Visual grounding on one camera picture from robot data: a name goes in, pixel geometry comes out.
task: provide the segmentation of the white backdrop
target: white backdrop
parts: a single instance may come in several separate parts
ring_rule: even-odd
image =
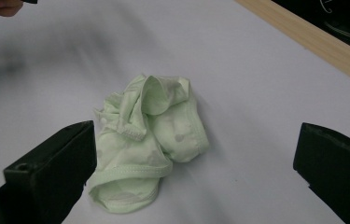
[[[158,199],[112,215],[87,191],[64,223],[342,221],[292,169],[303,122],[350,137],[350,77],[232,0],[40,0],[0,18],[2,170],[137,75],[191,80],[211,142]]]

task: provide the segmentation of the wooden edge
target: wooden edge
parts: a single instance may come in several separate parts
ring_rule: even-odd
[[[350,46],[271,0],[235,0],[350,76]]]

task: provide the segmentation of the crumpled fabric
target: crumpled fabric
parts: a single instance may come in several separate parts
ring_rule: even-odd
[[[105,98],[95,115],[98,164],[90,196],[109,213],[130,213],[152,203],[173,161],[187,162],[209,142],[184,77],[136,77]]]

